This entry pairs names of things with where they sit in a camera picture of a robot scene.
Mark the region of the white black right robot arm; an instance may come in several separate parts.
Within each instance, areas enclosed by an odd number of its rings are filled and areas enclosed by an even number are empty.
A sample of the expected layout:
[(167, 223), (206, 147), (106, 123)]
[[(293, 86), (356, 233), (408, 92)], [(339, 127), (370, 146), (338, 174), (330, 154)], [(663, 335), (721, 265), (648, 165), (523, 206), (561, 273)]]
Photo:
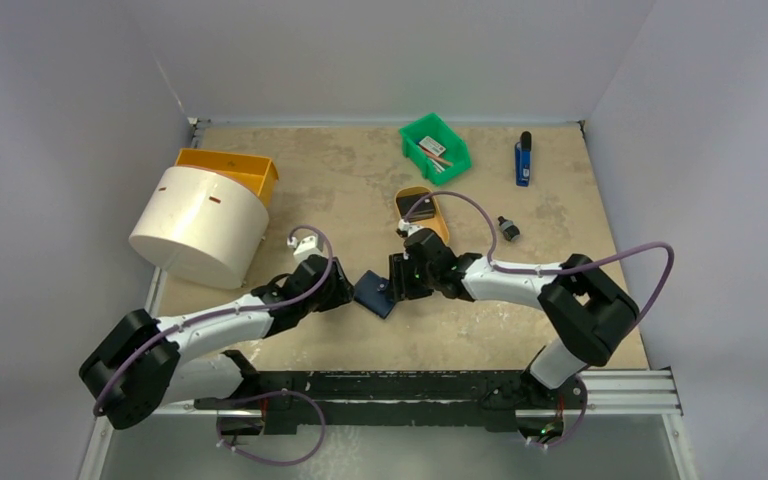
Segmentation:
[(557, 337), (524, 372), (521, 392), (536, 407), (590, 366), (604, 366), (633, 329), (634, 300), (585, 255), (548, 265), (495, 263), (478, 253), (455, 254), (436, 231), (407, 235), (390, 255), (388, 299), (394, 303), (440, 293), (447, 299), (498, 301), (542, 311)]

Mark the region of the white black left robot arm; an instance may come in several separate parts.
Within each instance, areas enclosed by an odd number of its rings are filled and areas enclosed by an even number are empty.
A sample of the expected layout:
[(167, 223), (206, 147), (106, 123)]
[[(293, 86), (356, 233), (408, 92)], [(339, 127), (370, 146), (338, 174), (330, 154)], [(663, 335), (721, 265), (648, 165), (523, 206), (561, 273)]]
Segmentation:
[(95, 399), (94, 415), (119, 430), (169, 403), (223, 399), (244, 409), (257, 399), (258, 382), (235, 344), (290, 330), (353, 296), (339, 260), (313, 254), (293, 272), (218, 307), (158, 318), (144, 309), (128, 313), (83, 362), (79, 377)]

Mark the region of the blue leather card holder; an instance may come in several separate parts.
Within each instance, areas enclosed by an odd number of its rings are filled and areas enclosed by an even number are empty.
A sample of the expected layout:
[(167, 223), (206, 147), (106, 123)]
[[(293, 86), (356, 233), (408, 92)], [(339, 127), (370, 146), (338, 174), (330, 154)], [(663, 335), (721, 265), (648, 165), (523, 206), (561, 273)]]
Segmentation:
[(395, 303), (388, 296), (389, 280), (367, 270), (354, 285), (353, 299), (356, 303), (381, 319), (386, 319)]

